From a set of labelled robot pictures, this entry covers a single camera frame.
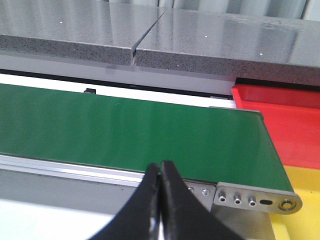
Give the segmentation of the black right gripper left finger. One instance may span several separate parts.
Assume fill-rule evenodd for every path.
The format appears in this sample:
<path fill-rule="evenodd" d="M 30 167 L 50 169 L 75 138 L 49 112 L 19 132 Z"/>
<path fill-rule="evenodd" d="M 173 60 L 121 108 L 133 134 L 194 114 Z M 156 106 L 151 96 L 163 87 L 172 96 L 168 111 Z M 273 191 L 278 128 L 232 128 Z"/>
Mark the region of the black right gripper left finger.
<path fill-rule="evenodd" d="M 158 166 L 151 163 L 132 196 L 92 240 L 157 240 L 160 210 L 158 207 Z"/>

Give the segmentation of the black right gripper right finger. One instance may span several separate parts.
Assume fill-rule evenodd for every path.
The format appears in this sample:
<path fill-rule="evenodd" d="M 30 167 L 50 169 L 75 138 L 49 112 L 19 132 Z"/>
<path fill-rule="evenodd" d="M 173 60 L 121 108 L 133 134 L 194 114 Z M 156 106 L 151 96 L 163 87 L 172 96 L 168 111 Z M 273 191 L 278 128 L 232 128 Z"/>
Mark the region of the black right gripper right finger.
<path fill-rule="evenodd" d="M 160 201 L 166 240 L 241 240 L 193 195 L 175 164 L 161 163 Z"/>

